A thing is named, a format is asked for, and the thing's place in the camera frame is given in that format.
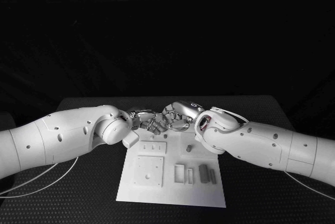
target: robotic hand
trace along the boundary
hole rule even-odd
[[[335,186],[333,140],[251,122],[216,107],[205,111],[192,102],[172,103],[162,113],[169,120],[166,127],[175,131],[185,131],[195,123],[195,140],[212,153],[227,151],[260,167],[297,173]]]
[[[65,110],[24,126],[0,132],[0,179],[37,166],[61,163],[101,145],[138,141],[138,127],[154,134],[167,120],[151,110],[121,111],[111,105]]]

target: black background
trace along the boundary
hole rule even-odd
[[[0,33],[17,126],[65,97],[271,95],[335,139],[332,0],[1,0]]]

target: black table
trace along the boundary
hole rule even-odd
[[[180,96],[66,98],[58,111],[112,105],[121,110],[144,106],[160,112],[177,100],[193,101],[244,116],[250,121],[294,130],[271,96]],[[305,188],[280,171],[264,169],[219,155],[227,208],[117,202],[117,190],[125,158],[121,142],[101,145],[81,156],[65,178],[48,189],[23,198],[7,199],[0,208],[0,223],[335,223],[335,201]],[[35,182],[11,192],[19,195],[52,183],[74,160],[59,164]],[[19,185],[49,166],[17,174]],[[293,176],[335,197],[332,186],[300,175]]]

